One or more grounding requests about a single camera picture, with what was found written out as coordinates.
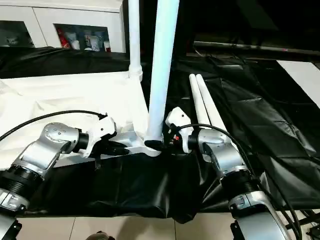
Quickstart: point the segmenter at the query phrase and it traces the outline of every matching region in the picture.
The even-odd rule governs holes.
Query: white tube
[[[149,123],[145,140],[162,140],[179,0],[158,0],[154,37]]]
[[[199,124],[210,124],[207,110],[204,104],[204,101],[201,96],[201,92],[197,83],[196,76],[194,74],[189,75],[191,91],[194,101],[194,107],[196,112],[196,118],[198,119]]]
[[[129,0],[129,41],[130,66],[129,77],[139,77],[142,80],[142,67],[140,63],[140,17],[139,0]]]
[[[198,86],[201,92],[201,96],[206,108],[206,111],[209,115],[209,119],[211,122],[211,125],[218,127],[223,130],[227,130],[224,122],[222,121],[220,114],[217,110],[217,107],[209,93],[209,90],[205,84],[204,79],[200,74],[196,75],[196,81],[198,82]]]

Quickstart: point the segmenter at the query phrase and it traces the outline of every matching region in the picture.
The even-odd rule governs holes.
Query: floor tile
[[[286,218],[282,215],[281,212],[277,212],[278,215],[280,216],[280,219],[282,220],[282,222],[287,225],[288,224],[288,221],[286,220]],[[289,217],[291,217],[291,214],[290,214],[290,211],[286,211],[286,213],[289,215]],[[295,214],[296,216],[298,217],[299,220],[301,219],[304,219],[305,216],[302,214],[302,212],[300,211],[295,211]],[[309,224],[305,224],[305,225],[302,225],[301,226],[301,232],[302,232],[302,239],[303,240],[311,240],[311,238],[307,235],[307,232],[309,232],[309,228],[312,228],[313,225],[311,223]],[[292,239],[296,239],[295,238],[295,234],[294,232],[292,231],[292,229],[290,229],[289,231],[289,234],[291,236]]]
[[[69,240],[74,217],[19,218],[17,240]]]
[[[172,219],[136,216],[76,217],[70,240],[85,240],[98,231],[116,240],[175,240],[175,223]]]
[[[175,223],[176,240],[233,240],[230,213],[199,213],[185,224]]]

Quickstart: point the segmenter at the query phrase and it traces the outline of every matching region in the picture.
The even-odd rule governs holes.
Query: white pipe
[[[129,0],[129,41],[130,66],[129,77],[138,77],[142,81],[142,67],[140,62],[140,17],[139,0]]]
[[[162,140],[162,128],[176,33],[179,0],[158,0],[156,11],[149,123],[145,140]]]
[[[207,110],[201,96],[201,92],[197,83],[196,76],[194,74],[190,74],[189,80],[190,80],[193,102],[194,102],[196,118],[198,119],[198,123],[210,124]]]
[[[218,127],[223,130],[227,130],[224,122],[222,121],[220,114],[217,110],[217,107],[209,93],[209,90],[205,84],[204,79],[200,74],[196,75],[196,81],[198,82],[198,86],[201,92],[201,96],[206,108],[206,111],[209,115],[209,119],[211,122],[211,125]]]

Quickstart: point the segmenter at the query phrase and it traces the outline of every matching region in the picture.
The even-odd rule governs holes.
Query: wrinkled black sheet
[[[151,59],[142,60],[149,104]],[[126,71],[125,54],[0,47],[0,78]],[[320,208],[320,110],[274,60],[186,57],[171,66],[166,114],[179,106],[197,122],[189,74],[202,74],[227,130],[244,146],[255,172],[281,201],[265,168],[295,209]],[[26,216],[140,215],[191,220],[227,211],[214,170],[197,152],[151,158],[136,154],[55,168]]]

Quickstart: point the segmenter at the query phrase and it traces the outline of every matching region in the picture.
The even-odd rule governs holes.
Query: white fabric
[[[0,79],[0,135],[32,118],[64,110],[108,113],[116,122],[118,133],[136,123],[143,135],[148,127],[144,124],[148,121],[147,106],[140,96],[142,91],[134,92],[141,89],[140,82],[136,86],[130,80],[128,72]],[[142,123],[133,116],[136,111],[132,106],[140,106]],[[94,115],[69,113],[23,127],[0,142],[0,170],[10,167],[21,151],[38,139],[46,124],[61,122],[85,132],[97,121]]]

